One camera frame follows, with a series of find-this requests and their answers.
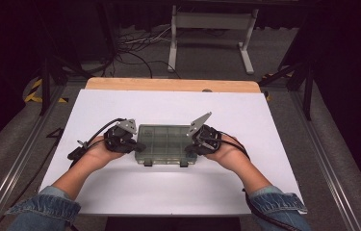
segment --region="gray carpet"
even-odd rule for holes
[[[255,74],[245,74],[240,53],[236,48],[244,33],[228,31],[223,36],[214,37],[205,32],[193,31],[181,34],[178,44],[177,73],[184,79],[219,79],[219,80],[260,80],[266,73],[276,71],[283,55],[296,34],[296,30],[255,30],[248,53],[251,57]],[[169,43],[165,40],[153,44],[136,54],[146,61],[168,61]],[[138,58],[130,55],[121,55],[126,63],[141,63]],[[106,75],[118,77],[147,78],[148,68],[144,64],[122,64],[114,62],[115,68],[109,66]],[[91,68],[97,64],[85,64],[84,68]],[[163,63],[151,63],[150,67],[155,78],[177,78],[175,73],[168,73]],[[297,111],[292,93],[281,88],[285,80],[272,84],[268,90],[271,95],[269,101],[271,114],[278,129],[280,138],[286,149],[294,174],[300,184],[304,203],[309,209],[306,216],[314,230],[348,230],[346,222],[335,201],[334,194],[326,182],[317,150],[301,120],[302,114]],[[33,84],[26,87],[28,91]],[[6,210],[13,200],[20,194],[24,186],[32,178],[36,170],[50,151],[54,140],[46,135],[58,128],[64,128],[74,100],[79,89],[85,86],[82,77],[72,77],[64,89],[62,97],[69,99],[68,103],[57,103],[51,115],[45,122],[38,141],[32,147],[31,157],[22,174],[17,179]],[[28,102],[26,107],[0,133],[0,186],[9,172],[13,162],[22,150],[39,118],[40,104]],[[322,97],[314,89],[312,100],[312,125],[315,127],[323,148],[340,179],[348,202],[355,213],[359,226],[354,230],[361,230],[361,174],[351,158],[343,138],[337,130],[334,121],[322,102]],[[21,199],[34,195],[39,186],[49,160],[36,180]],[[0,230],[5,230],[12,222],[13,217],[5,217],[0,223]],[[260,230],[252,216],[240,217],[242,230]],[[79,230],[104,230],[106,218],[80,216],[76,221]]]

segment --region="denim jacket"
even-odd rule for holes
[[[277,187],[269,186],[254,192],[249,200],[255,208],[271,218],[299,230],[310,230],[298,212],[306,212],[306,208],[294,193],[283,193]],[[80,209],[81,206],[70,200],[66,193],[49,186],[6,212],[6,215],[18,214],[8,230],[65,230],[75,220]],[[256,221],[264,230],[282,230],[260,218],[256,218]]]

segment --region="white table surface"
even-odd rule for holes
[[[302,199],[262,93],[81,90],[41,188],[68,170],[77,141],[115,118],[133,118],[138,127],[189,125],[208,112],[207,125],[237,137],[275,186]],[[242,188],[233,172],[204,157],[189,167],[144,167],[132,152],[91,175],[77,201],[89,215],[235,216],[250,213]]]

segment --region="clear plastic box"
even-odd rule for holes
[[[137,162],[146,167],[153,165],[180,165],[187,167],[195,164],[196,153],[187,153],[184,148],[192,144],[186,134],[186,125],[148,125],[139,126],[138,142],[146,145],[143,152],[135,152]]]

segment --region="hand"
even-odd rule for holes
[[[105,146],[105,142],[102,140],[103,137],[96,137],[93,139],[90,145],[93,143],[96,144],[92,146],[78,162],[80,163],[80,167],[84,167],[85,169],[93,172],[103,168],[110,161],[120,158],[124,155],[124,153],[112,152],[108,150]]]
[[[91,143],[96,143],[87,153],[62,175],[52,186],[64,191],[70,199],[75,200],[87,178],[96,170],[107,165],[111,160],[123,156],[123,153],[106,149],[103,137],[96,137]]]
[[[222,135],[222,139],[240,146],[236,141],[226,135]],[[244,184],[245,191],[248,194],[271,184],[247,156],[233,145],[222,143],[217,152],[205,156],[207,159],[218,162],[222,167],[234,171],[238,177],[240,177]]]
[[[239,143],[227,135],[222,135],[222,139],[240,146]],[[205,157],[209,160],[218,162],[222,167],[234,172],[240,165],[249,162],[249,159],[241,150],[227,143],[222,143],[218,151],[213,154],[207,154]]]

